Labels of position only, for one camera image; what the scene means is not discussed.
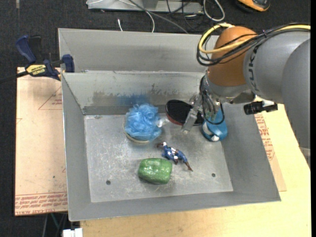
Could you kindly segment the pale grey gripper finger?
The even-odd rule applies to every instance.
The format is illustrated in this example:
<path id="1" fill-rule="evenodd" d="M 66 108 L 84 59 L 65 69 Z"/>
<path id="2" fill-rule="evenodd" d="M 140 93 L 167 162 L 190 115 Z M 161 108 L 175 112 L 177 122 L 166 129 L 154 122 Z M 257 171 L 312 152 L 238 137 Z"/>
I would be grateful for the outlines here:
<path id="1" fill-rule="evenodd" d="M 194 124 L 197 120 L 197 117 L 198 117 L 198 112 L 194 109 L 190 109 L 190 111 L 186 117 L 185 123 L 183 124 L 183 126 L 181 128 L 181 131 L 183 133 L 189 133 L 191 131 L 192 127 L 194 126 Z"/>

